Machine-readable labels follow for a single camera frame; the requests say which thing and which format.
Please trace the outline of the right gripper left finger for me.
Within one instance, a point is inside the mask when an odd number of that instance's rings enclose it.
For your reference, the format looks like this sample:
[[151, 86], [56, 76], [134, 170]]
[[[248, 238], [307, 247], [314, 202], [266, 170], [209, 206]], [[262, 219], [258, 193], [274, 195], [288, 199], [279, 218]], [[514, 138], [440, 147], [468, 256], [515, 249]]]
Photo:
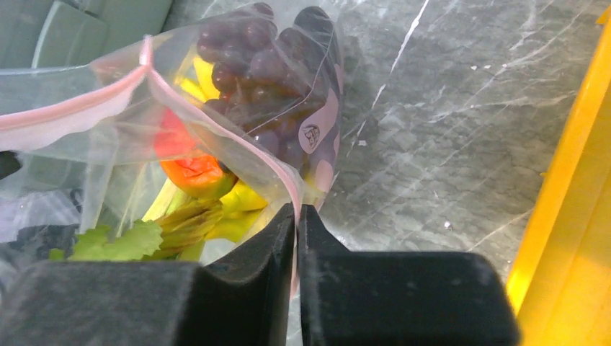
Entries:
[[1, 305], [3, 345], [283, 345], [295, 216], [209, 265], [42, 262]]

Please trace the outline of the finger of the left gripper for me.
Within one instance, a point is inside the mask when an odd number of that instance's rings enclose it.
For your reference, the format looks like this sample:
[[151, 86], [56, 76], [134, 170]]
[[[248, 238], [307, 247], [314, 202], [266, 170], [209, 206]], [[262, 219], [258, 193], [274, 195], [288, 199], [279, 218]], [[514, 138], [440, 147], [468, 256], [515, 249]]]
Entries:
[[18, 172], [22, 168], [22, 162], [15, 151], [0, 152], [0, 180]]

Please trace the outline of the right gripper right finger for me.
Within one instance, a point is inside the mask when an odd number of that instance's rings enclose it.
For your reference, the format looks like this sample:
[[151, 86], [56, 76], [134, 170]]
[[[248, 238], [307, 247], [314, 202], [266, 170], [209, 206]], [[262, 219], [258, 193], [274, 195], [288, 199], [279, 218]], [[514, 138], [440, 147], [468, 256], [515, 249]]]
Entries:
[[501, 278], [472, 252], [351, 251], [301, 211], [305, 345], [518, 345]]

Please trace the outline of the celery stalk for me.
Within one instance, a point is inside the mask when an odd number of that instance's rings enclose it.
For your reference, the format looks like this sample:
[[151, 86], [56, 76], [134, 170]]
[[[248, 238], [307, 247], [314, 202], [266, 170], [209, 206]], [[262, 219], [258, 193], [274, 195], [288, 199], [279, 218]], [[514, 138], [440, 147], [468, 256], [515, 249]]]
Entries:
[[144, 217], [121, 235], [111, 239], [110, 226], [97, 226], [76, 236], [71, 255], [51, 249], [49, 259], [163, 260], [202, 244], [222, 216], [220, 198], [193, 198], [167, 180]]

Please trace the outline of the red mango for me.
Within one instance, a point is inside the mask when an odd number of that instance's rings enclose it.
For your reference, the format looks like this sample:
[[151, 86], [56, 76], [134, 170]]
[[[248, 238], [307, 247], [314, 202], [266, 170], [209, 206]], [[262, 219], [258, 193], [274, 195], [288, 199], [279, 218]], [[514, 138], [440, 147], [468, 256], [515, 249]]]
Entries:
[[186, 126], [169, 109], [163, 113], [153, 149], [167, 177], [191, 197], [218, 199], [237, 183], [230, 169], [198, 148]]

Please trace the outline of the clear zip top bag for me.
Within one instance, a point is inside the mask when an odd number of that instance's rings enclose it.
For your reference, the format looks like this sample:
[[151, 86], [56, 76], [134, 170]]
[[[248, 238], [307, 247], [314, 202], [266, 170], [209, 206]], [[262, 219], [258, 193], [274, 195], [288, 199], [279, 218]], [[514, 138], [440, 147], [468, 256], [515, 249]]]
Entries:
[[[278, 29], [291, 25], [301, 9], [321, 7], [339, 28], [342, 45], [339, 10], [330, 1], [258, 2], [272, 7]], [[267, 201], [250, 229], [232, 242], [262, 230], [284, 204], [323, 204], [339, 145], [332, 162], [300, 171], [207, 106], [220, 92], [212, 83], [213, 65], [201, 59], [197, 42], [202, 23], [220, 14], [147, 35], [95, 59], [88, 67], [104, 84], [86, 94], [1, 113], [1, 151], [17, 152], [22, 162], [18, 172], [1, 180], [2, 267], [49, 260], [51, 249], [71, 255], [78, 234], [106, 225], [114, 239], [141, 220], [167, 179], [153, 149], [167, 109], [200, 150]]]

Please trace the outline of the dark purple eggplant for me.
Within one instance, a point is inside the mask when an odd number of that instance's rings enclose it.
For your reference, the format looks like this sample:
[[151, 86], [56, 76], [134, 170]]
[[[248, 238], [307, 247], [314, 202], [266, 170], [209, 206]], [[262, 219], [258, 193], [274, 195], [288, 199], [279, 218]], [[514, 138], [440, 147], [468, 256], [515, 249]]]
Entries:
[[298, 131], [302, 149], [328, 152], [339, 145], [339, 121], [344, 101], [344, 56], [339, 28], [319, 6], [308, 6], [296, 16], [290, 39], [294, 56], [308, 74], [308, 92], [300, 104], [307, 110]]

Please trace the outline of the purple grape bunch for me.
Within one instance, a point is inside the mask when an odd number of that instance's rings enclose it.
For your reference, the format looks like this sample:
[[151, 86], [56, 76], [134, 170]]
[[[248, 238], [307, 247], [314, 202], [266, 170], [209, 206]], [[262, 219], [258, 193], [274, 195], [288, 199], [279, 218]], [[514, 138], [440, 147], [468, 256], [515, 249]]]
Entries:
[[332, 162], [334, 150], [308, 154], [300, 145], [308, 69], [291, 48], [292, 26], [278, 29], [272, 7], [257, 2], [206, 19], [197, 52], [213, 65], [212, 83], [220, 92], [207, 106], [271, 155], [306, 171]]

